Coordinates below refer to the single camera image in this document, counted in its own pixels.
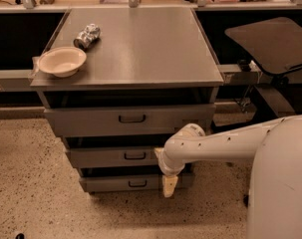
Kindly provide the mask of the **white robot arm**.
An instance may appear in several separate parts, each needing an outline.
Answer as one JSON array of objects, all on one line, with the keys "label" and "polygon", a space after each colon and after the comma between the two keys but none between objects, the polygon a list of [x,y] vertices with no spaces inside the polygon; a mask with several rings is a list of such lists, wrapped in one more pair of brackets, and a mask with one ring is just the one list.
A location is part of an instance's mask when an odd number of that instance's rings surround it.
[{"label": "white robot arm", "polygon": [[302,239],[302,115],[211,135],[190,123],[154,152],[166,197],[190,162],[251,159],[247,239]]}]

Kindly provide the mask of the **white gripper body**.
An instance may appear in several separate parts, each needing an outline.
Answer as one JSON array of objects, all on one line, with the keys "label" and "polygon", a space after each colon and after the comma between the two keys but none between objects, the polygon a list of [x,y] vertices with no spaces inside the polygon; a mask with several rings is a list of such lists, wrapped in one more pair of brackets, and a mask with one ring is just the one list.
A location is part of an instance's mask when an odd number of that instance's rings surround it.
[{"label": "white gripper body", "polygon": [[167,176],[179,175],[184,169],[184,163],[178,159],[170,158],[165,150],[160,158],[158,158],[158,166],[162,173]]}]

